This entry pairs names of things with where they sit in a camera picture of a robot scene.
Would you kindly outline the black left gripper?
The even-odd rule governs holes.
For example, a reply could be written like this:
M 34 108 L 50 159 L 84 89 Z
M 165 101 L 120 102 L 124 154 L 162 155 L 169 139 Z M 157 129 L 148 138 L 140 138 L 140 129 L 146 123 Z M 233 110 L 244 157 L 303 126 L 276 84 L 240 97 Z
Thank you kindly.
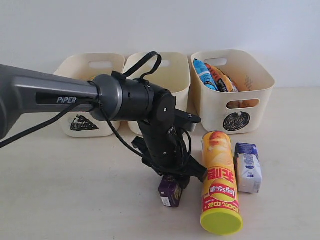
M 207 168 L 191 156 L 192 141 L 189 132 L 182 127 L 161 130 L 153 126 L 140 126 L 142 137 L 132 141 L 142 154 L 142 162 L 160 176 L 173 176 L 185 189 L 190 177 L 204 182 Z

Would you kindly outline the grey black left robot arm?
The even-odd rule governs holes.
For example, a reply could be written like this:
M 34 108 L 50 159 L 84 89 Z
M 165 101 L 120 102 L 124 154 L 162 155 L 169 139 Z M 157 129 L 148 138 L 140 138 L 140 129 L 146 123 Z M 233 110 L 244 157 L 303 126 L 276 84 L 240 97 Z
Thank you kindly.
M 160 176 L 172 175 L 183 187 L 191 177 L 201 182 L 207 177 L 207 168 L 191 155 L 191 142 L 184 141 L 201 119 L 176 109 L 176 98 L 168 89 L 144 79 L 128 79 L 119 72 L 83 81 L 0 67 L 1 147 L 72 112 L 87 112 L 109 125 L 137 122 L 142 135 L 127 147 Z

